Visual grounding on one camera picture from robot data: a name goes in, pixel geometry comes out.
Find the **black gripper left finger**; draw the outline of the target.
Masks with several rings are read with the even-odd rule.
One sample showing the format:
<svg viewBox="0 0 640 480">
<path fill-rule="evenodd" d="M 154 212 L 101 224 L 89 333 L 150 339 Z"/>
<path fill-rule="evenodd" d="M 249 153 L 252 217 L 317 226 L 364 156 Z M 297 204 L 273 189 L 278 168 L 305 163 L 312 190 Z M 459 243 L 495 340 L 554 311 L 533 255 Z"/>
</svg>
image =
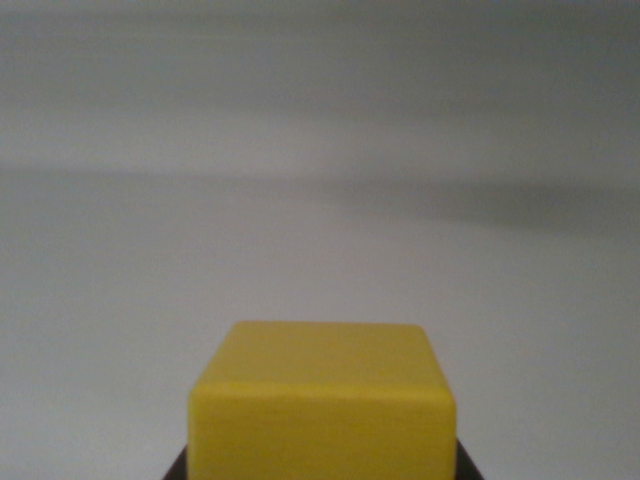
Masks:
<svg viewBox="0 0 640 480">
<path fill-rule="evenodd" d="M 187 480 L 187 447 L 178 454 L 172 465 L 163 476 L 163 480 Z"/>
</svg>

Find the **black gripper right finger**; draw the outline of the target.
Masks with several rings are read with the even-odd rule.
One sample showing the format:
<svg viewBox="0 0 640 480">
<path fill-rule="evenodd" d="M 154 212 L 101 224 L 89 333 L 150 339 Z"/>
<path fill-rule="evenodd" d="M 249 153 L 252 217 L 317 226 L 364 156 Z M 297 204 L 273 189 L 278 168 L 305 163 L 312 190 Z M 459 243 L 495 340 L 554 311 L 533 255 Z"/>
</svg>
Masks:
<svg viewBox="0 0 640 480">
<path fill-rule="evenodd" d="M 456 441 L 455 480 L 484 480 L 484 476 L 475 465 L 460 440 Z"/>
</svg>

